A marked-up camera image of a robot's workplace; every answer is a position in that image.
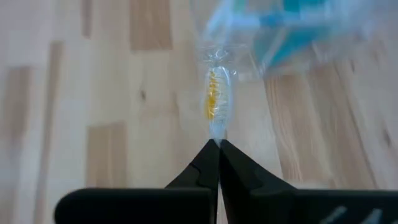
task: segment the teal object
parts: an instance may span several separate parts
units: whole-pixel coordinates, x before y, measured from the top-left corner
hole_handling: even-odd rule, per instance
[[[284,11],[287,12],[300,12],[303,7],[316,7],[319,4],[325,3],[327,0],[284,0],[283,5]],[[280,28],[277,28],[277,17],[275,17],[275,33]],[[300,28],[296,30],[290,30],[285,38],[284,43],[280,46],[280,49],[276,52],[270,62],[270,66],[276,66],[282,63],[285,59],[290,57],[292,54],[303,49],[304,47],[311,44],[313,41],[324,38],[328,34],[329,28],[327,27],[309,27]],[[254,41],[254,55],[257,58],[259,64],[263,63],[264,56],[270,47],[270,41],[274,34],[264,34]]]

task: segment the wooden floor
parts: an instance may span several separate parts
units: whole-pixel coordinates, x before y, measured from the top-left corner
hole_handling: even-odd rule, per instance
[[[0,223],[179,174],[208,139],[193,35],[183,0],[0,1]],[[228,140],[297,187],[398,189],[396,37],[238,83]]]

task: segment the black tool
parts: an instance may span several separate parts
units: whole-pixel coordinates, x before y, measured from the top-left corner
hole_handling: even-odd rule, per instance
[[[209,140],[164,189],[83,189],[55,209],[57,224],[214,224],[221,184],[229,224],[398,223],[398,192],[298,190],[227,140]]]

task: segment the plastic bag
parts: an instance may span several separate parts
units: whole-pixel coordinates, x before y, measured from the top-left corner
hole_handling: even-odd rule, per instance
[[[191,0],[211,137],[224,137],[233,80],[303,72],[352,49],[396,0]]]

